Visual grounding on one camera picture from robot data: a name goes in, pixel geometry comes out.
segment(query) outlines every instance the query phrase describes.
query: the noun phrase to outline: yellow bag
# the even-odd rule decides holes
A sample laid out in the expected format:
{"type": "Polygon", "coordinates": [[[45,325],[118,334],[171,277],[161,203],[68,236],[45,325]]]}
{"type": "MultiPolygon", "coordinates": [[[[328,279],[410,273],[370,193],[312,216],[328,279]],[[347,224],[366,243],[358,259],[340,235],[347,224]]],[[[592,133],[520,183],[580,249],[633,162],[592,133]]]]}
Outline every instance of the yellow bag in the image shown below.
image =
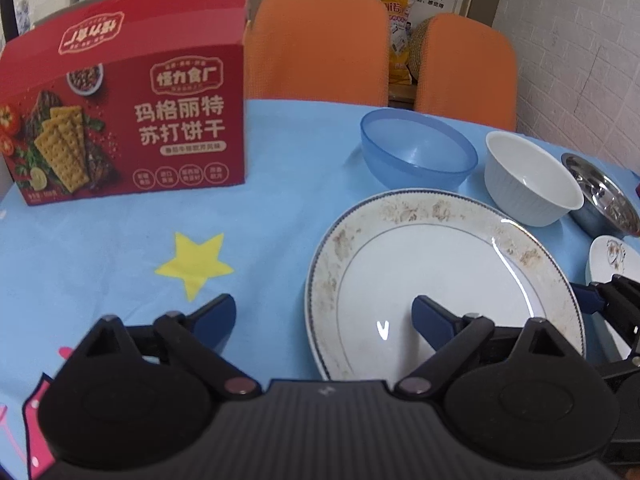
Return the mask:
{"type": "Polygon", "coordinates": [[[410,85],[411,73],[407,68],[409,61],[409,39],[406,22],[413,0],[382,0],[386,5],[391,25],[389,49],[389,83],[410,85]]]}

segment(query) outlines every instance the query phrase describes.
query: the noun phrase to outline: small white plate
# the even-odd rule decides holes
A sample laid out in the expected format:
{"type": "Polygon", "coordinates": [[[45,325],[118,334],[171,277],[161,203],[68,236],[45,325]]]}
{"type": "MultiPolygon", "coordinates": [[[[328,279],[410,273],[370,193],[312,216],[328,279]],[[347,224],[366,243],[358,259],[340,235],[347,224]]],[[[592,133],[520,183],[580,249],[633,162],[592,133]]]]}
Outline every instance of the small white plate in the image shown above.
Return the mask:
{"type": "MultiPolygon", "coordinates": [[[[633,247],[625,244],[622,240],[618,240],[613,236],[600,236],[593,241],[589,249],[589,260],[584,271],[584,279],[586,283],[600,282],[607,283],[611,281],[614,274],[620,274],[626,278],[640,282],[640,254],[633,247]]],[[[629,356],[631,348],[613,330],[611,325],[604,321],[600,316],[594,324],[598,332],[598,336],[603,342],[604,353],[610,361],[618,361],[626,359],[629,356]],[[607,344],[607,339],[613,339],[615,348],[607,344]]]]}
{"type": "Polygon", "coordinates": [[[577,301],[533,236],[476,200],[405,189],[348,210],[316,251],[305,320],[322,376],[394,384],[429,358],[433,349],[411,323],[421,294],[500,326],[546,317],[584,355],[577,301]]]}

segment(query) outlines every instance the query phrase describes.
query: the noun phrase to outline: ceramic bowl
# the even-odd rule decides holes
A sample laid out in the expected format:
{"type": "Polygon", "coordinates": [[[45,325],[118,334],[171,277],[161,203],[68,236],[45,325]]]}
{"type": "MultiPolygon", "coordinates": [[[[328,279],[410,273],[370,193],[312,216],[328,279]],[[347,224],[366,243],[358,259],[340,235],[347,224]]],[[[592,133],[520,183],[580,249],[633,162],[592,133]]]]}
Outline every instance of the ceramic bowl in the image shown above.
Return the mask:
{"type": "Polygon", "coordinates": [[[491,132],[486,147],[486,188],[498,207],[518,222],[544,227],[582,207],[584,196],[571,173],[530,140],[491,132]]]}

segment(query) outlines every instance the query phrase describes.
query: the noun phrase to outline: woven basket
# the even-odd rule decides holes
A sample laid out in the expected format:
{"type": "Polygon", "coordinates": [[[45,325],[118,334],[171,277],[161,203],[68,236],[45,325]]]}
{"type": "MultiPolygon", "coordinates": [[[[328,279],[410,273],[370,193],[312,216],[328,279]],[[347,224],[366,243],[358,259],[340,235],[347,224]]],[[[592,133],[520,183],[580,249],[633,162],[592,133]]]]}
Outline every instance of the woven basket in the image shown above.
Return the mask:
{"type": "Polygon", "coordinates": [[[409,72],[413,76],[414,80],[418,81],[418,76],[420,75],[420,57],[422,56],[422,41],[424,40],[424,35],[427,32],[427,27],[429,26],[429,22],[431,18],[427,18],[420,25],[416,27],[416,29],[411,34],[411,39],[409,40],[409,72]]]}

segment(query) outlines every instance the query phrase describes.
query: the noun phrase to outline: metal bowl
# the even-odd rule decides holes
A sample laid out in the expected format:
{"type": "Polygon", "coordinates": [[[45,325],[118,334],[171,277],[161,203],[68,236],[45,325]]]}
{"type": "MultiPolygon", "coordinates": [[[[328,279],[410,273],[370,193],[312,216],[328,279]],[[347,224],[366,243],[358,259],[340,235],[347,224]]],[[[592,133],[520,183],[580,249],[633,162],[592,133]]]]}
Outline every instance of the metal bowl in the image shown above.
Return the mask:
{"type": "Polygon", "coordinates": [[[570,215],[592,237],[640,236],[640,218],[629,199],[613,181],[590,162],[573,153],[562,163],[574,176],[584,195],[584,205],[570,215]]]}

